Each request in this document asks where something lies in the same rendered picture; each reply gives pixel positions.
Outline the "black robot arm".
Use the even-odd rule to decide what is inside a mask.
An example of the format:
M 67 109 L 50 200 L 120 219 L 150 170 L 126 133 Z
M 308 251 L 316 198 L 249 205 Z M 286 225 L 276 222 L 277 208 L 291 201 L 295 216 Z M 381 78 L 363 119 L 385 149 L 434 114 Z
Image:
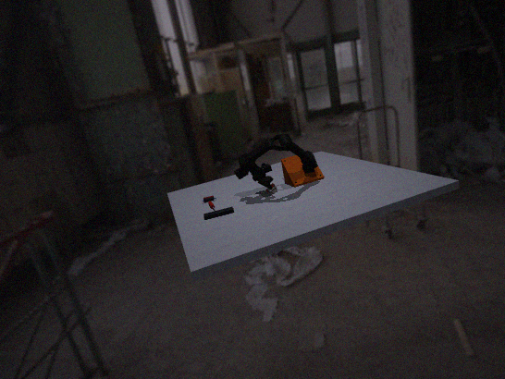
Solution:
M 280 146 L 275 145 L 273 141 L 279 140 Z M 312 152 L 305 151 L 297 144 L 295 144 L 288 134 L 278 134 L 273 138 L 265 140 L 260 146 L 251 151 L 250 153 L 245 153 L 239 157 L 240 168 L 234 171 L 234 174 L 238 179 L 241 179 L 250 173 L 254 173 L 258 169 L 258 165 L 255 163 L 256 159 L 262 156 L 269 150 L 277 151 L 291 151 L 301 158 L 302 169 L 305 174 L 314 172 L 314 169 L 318 167 L 318 164 L 314 158 Z M 264 176 L 267 172 L 272 171 L 271 165 L 262 163 L 259 167 L 262 170 Z

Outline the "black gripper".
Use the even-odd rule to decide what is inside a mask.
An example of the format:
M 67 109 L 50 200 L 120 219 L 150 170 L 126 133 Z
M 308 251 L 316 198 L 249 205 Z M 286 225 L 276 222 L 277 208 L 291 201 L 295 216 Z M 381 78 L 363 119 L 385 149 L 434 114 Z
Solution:
M 253 176 L 252 179 L 254 181 L 257 180 L 259 184 L 261 184 L 269 189 L 272 189 L 270 182 L 273 180 L 273 178 L 270 176 L 264 176 L 264 174 L 262 173 L 261 170 L 262 169 L 259 168 L 259 166 L 258 166 L 258 169 L 254 173 L 251 174 Z

